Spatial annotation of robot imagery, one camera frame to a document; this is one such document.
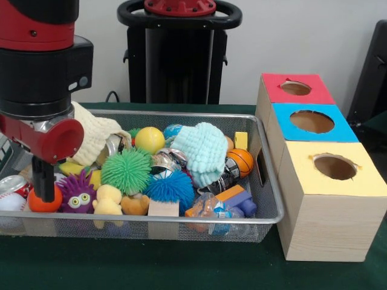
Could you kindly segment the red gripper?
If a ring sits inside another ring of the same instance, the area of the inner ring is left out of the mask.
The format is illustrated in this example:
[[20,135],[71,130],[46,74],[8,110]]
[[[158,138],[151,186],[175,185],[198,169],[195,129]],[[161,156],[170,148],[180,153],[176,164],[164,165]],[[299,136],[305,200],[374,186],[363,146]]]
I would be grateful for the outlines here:
[[34,155],[31,161],[34,192],[43,202],[53,202],[52,164],[71,157],[78,151],[84,136],[81,123],[67,116],[30,121],[1,115],[1,133]]

